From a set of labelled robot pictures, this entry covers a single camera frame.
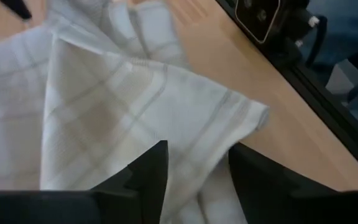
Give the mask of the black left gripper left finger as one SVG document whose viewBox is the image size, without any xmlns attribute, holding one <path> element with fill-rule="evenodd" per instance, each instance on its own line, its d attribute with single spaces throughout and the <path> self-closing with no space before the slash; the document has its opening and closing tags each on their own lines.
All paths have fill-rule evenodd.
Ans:
<svg viewBox="0 0 358 224">
<path fill-rule="evenodd" d="M 159 224 L 168 142 L 89 190 L 0 190 L 0 224 Z"/>
</svg>

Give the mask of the off-white towel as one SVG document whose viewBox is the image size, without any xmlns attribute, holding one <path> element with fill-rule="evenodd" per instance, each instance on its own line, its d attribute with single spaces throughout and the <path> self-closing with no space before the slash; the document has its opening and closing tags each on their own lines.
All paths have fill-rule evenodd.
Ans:
<svg viewBox="0 0 358 224">
<path fill-rule="evenodd" d="M 50 0 L 0 42 L 0 189 L 88 189 L 166 140 L 162 223 L 246 224 L 226 156 L 268 112 L 192 71 L 164 3 Z"/>
</svg>

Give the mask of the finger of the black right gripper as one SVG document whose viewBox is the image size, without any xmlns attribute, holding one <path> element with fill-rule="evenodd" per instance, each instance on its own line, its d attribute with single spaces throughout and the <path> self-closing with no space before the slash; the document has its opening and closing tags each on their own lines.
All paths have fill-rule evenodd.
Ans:
<svg viewBox="0 0 358 224">
<path fill-rule="evenodd" d="M 32 14 L 24 0 L 0 0 L 0 3 L 19 16 L 22 20 L 28 21 L 32 19 Z"/>
</svg>

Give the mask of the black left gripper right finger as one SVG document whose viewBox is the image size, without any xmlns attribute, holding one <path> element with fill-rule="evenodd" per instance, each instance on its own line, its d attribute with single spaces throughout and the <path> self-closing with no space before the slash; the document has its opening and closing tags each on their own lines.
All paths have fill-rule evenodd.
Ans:
<svg viewBox="0 0 358 224">
<path fill-rule="evenodd" d="M 248 224 L 358 224 L 358 190 L 335 191 L 241 143 L 228 159 Z"/>
</svg>

